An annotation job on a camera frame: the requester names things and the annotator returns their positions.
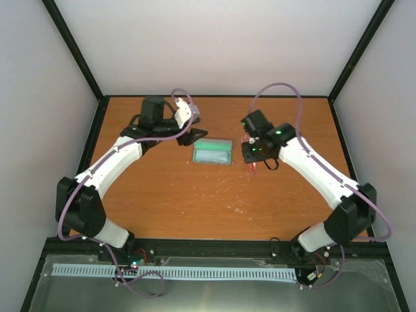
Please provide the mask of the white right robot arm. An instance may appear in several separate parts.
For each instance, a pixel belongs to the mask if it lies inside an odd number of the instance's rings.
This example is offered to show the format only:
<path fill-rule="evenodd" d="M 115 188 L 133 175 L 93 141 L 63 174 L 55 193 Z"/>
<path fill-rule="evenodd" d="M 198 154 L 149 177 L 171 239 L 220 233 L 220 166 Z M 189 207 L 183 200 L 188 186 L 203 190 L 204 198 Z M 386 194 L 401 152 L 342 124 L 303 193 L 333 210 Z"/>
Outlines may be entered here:
<path fill-rule="evenodd" d="M 260 110 L 241 120 L 248 141 L 242 143 L 246 164 L 283 162 L 296 170 L 332 209 L 329 217 L 291 240 L 291 254 L 305 263 L 320 248 L 347 245 L 375 220 L 376 190 L 346 177 L 316 153 L 290 124 L 274 126 Z"/>

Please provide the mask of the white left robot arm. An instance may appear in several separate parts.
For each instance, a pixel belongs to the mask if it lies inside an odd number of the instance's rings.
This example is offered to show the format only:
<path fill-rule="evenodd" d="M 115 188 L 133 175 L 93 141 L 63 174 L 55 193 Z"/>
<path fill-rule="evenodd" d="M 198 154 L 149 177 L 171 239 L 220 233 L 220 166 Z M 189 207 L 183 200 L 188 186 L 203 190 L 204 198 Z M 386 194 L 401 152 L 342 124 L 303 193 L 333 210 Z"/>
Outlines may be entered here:
<path fill-rule="evenodd" d="M 77 238 L 111 246 L 120 261 L 134 257 L 134 233 L 110 220 L 102 199 L 121 174 L 151 148 L 169 140 L 190 146 L 207 135 L 207 131 L 193 128 L 200 113 L 192 98 L 172 99 L 173 105 L 161 96 L 146 96 L 140 113 L 131 118 L 103 156 L 74 178 L 63 177 L 58 182 L 55 218 L 61 240 L 71 240 L 63 233 L 68 228 Z"/>

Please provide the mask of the light blue cleaning cloth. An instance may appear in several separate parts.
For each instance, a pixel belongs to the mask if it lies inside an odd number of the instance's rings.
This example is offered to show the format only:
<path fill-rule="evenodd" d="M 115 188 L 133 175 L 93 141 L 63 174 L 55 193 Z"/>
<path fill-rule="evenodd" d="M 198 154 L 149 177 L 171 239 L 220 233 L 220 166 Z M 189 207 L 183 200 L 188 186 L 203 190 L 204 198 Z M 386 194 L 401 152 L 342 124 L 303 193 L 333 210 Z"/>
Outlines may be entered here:
<path fill-rule="evenodd" d="M 197 150 L 195 154 L 195 160 L 205 163 L 228 163 L 228 152 Z"/>

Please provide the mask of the pink transparent sunglasses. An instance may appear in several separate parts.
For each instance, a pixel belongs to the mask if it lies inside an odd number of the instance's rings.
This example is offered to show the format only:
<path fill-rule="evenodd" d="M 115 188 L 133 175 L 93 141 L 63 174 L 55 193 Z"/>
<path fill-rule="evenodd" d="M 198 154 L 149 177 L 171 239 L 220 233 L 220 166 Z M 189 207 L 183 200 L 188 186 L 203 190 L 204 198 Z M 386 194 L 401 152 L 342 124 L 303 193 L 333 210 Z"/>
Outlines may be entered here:
<path fill-rule="evenodd" d="M 241 136 L 241 144 L 248 142 L 249 140 L 250 136 L 247 133 Z M 246 164 L 246 170 L 251 176 L 254 176 L 256 174 L 256 164 L 254 162 Z"/>

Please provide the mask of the grey glasses case green lining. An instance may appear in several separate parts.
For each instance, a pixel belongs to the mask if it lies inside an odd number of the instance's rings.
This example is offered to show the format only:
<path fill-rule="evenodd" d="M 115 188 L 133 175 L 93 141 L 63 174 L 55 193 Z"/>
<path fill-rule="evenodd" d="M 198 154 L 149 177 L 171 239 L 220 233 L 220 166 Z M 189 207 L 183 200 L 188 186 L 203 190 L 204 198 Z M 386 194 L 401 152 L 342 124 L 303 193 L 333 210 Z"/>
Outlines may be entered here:
<path fill-rule="evenodd" d="M 230 165 L 232 148 L 231 140 L 201 138 L 194 143 L 192 161 L 201 164 Z"/>

